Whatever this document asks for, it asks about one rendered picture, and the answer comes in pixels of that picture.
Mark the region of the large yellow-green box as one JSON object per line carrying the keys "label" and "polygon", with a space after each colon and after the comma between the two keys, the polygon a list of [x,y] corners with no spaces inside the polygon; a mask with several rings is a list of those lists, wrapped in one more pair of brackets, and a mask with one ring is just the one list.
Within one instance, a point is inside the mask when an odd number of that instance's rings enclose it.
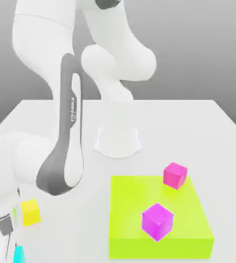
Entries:
{"label": "large yellow-green box", "polygon": [[[173,214],[172,230],[156,241],[141,227],[155,204]],[[208,259],[214,236],[192,180],[175,190],[162,176],[113,176],[110,196],[110,259]]]}

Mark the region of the small magenta cube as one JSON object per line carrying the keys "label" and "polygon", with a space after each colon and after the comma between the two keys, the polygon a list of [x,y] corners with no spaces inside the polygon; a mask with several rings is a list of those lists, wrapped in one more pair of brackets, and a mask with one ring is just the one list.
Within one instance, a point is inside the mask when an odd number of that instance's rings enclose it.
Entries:
{"label": "small magenta cube", "polygon": [[155,203],[142,212],[141,228],[156,242],[162,240],[173,228],[174,214]]}

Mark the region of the small yellow cube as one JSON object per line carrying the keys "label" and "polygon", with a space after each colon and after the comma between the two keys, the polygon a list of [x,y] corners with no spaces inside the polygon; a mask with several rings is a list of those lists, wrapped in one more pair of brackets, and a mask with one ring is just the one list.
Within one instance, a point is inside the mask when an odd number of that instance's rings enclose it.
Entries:
{"label": "small yellow cube", "polygon": [[31,226],[41,222],[40,210],[36,199],[21,202],[23,226]]}

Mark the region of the small cyan cube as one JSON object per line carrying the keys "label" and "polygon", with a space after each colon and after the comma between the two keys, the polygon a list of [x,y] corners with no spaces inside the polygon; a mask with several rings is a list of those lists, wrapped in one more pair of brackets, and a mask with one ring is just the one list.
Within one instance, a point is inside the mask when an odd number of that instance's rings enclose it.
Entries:
{"label": "small cyan cube", "polygon": [[13,263],[26,263],[25,254],[22,246],[15,247]]}

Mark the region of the small pink cube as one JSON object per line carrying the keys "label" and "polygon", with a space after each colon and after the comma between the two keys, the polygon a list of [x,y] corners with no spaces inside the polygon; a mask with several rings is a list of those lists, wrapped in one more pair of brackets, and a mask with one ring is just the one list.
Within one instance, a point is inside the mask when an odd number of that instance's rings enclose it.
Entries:
{"label": "small pink cube", "polygon": [[164,169],[163,183],[179,190],[186,181],[187,171],[186,167],[172,162]]}

